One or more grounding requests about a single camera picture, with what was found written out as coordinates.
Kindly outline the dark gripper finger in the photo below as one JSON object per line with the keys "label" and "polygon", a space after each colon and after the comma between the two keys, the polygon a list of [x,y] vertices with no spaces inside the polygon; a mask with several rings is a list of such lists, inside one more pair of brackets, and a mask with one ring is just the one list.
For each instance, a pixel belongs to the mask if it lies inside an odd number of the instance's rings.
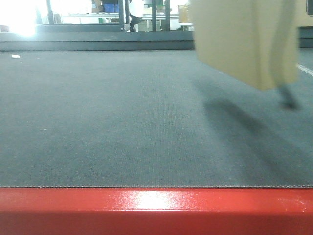
{"label": "dark gripper finger", "polygon": [[286,85],[280,86],[278,91],[282,97],[283,107],[287,109],[297,109],[297,100]]}

